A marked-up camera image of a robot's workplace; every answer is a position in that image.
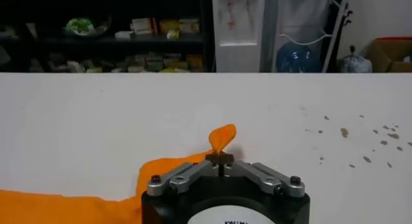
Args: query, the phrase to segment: white table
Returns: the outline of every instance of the white table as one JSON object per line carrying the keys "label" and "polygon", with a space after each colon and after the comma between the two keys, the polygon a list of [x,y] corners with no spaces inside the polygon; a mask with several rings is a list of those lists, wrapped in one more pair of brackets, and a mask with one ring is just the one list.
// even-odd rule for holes
{"label": "white table", "polygon": [[311,223],[409,224],[411,90],[412,75],[1,74],[0,189],[121,200],[144,162],[234,123],[227,151],[299,175]]}

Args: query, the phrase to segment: orange cloth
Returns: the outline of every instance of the orange cloth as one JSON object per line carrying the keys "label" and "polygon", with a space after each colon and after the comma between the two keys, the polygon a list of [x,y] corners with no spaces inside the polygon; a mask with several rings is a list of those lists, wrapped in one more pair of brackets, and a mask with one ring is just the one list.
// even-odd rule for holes
{"label": "orange cloth", "polygon": [[136,196],[123,201],[0,191],[0,223],[140,224],[140,197],[153,174],[165,174],[184,162],[201,162],[206,154],[221,151],[235,135],[234,125],[227,125],[209,136],[213,150],[186,158],[163,158],[147,162],[140,168]]}
{"label": "orange cloth", "polygon": [[209,135],[209,142],[215,152],[220,153],[236,136],[236,126],[228,124],[213,130]]}

